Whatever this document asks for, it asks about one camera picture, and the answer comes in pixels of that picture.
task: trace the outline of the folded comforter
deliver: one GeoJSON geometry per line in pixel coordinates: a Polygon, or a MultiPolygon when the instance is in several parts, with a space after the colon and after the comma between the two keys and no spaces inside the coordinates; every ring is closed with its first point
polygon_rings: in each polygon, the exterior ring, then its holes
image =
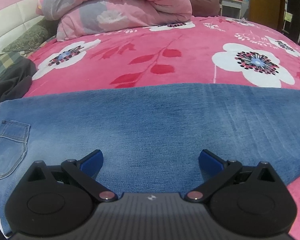
{"type": "Polygon", "coordinates": [[[37,13],[61,19],[57,40],[190,19],[189,0],[39,0],[37,13]]]}

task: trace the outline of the jeans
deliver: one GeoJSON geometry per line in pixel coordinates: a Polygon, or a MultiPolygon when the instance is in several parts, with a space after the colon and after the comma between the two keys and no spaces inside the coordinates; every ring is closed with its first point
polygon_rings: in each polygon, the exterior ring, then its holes
{"type": "Polygon", "coordinates": [[[208,176],[208,149],[244,165],[269,161],[285,183],[300,176],[300,90],[172,84],[22,98],[0,103],[0,218],[35,160],[47,165],[101,149],[96,180],[116,192],[181,192],[208,176]]]}

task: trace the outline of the green patterned pillow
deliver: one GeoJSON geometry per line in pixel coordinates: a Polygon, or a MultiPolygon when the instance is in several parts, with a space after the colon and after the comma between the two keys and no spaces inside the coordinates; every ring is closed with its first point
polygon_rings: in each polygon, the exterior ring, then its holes
{"type": "Polygon", "coordinates": [[[47,39],[57,34],[58,21],[41,20],[33,25],[15,41],[5,47],[2,52],[24,51],[25,54],[37,49],[47,39]]]}

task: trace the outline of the white headboard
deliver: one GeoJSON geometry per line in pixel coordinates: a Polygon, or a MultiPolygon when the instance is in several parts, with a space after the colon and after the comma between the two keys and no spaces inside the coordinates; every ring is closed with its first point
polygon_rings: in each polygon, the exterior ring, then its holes
{"type": "Polygon", "coordinates": [[[35,13],[38,0],[21,0],[0,10],[0,51],[43,19],[35,13]]]}

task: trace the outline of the jeans pocket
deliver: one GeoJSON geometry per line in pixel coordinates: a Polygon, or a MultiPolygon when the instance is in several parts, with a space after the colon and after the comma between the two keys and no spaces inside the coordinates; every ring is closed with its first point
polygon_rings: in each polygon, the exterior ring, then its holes
{"type": "Polygon", "coordinates": [[[30,125],[3,120],[0,125],[0,179],[8,177],[27,152],[30,125]]]}

